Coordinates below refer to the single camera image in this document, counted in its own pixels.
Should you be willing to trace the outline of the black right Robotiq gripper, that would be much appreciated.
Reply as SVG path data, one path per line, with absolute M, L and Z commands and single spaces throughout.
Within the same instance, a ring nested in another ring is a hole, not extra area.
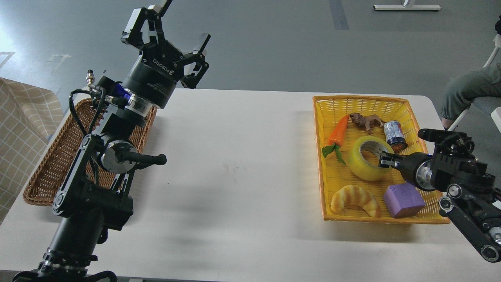
M 414 152 L 410 155 L 383 152 L 379 167 L 399 170 L 402 178 L 415 187 L 431 186 L 431 155 L 424 152 Z

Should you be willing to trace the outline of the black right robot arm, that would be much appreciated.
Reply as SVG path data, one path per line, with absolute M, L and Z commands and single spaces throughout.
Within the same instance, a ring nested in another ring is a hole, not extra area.
M 500 189 L 487 164 L 473 155 L 474 143 L 466 133 L 421 129 L 418 137 L 434 143 L 432 155 L 383 152 L 379 167 L 395 168 L 406 182 L 422 191 L 440 191 L 440 215 L 448 217 L 475 250 L 488 262 L 499 262 Z

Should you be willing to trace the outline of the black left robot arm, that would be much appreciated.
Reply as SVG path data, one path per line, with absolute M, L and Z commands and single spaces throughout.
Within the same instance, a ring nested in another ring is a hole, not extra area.
M 152 108 L 165 108 L 178 82 L 194 89 L 209 68 L 203 53 L 209 34 L 186 54 L 165 39 L 162 18 L 171 3 L 163 0 L 132 12 L 121 41 L 137 48 L 139 57 L 123 82 L 102 76 L 94 83 L 88 74 L 88 90 L 74 91 L 90 95 L 96 112 L 84 128 L 70 102 L 83 138 L 52 202 L 61 223 L 38 268 L 16 274 L 14 282 L 118 280 L 112 271 L 88 275 L 87 267 L 98 259 L 95 246 L 107 240 L 109 229 L 122 230 L 133 215 L 129 192 L 135 171 L 167 162 L 165 155 L 139 153 L 130 136 L 146 125 Z

